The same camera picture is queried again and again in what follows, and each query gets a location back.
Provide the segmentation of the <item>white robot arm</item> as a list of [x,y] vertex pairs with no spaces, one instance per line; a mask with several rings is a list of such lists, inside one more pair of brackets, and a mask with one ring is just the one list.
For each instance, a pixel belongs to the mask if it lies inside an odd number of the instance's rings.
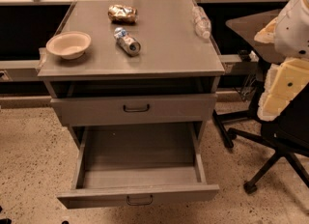
[[259,100],[260,120],[273,121],[309,83],[309,0],[290,0],[280,14],[254,37],[273,43],[285,59],[267,71]]

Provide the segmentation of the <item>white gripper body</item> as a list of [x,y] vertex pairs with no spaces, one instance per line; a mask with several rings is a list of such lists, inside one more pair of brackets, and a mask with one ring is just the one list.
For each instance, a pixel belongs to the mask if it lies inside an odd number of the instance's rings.
[[259,100],[257,115],[262,121],[273,121],[309,83],[309,61],[287,58],[267,71],[265,90]]

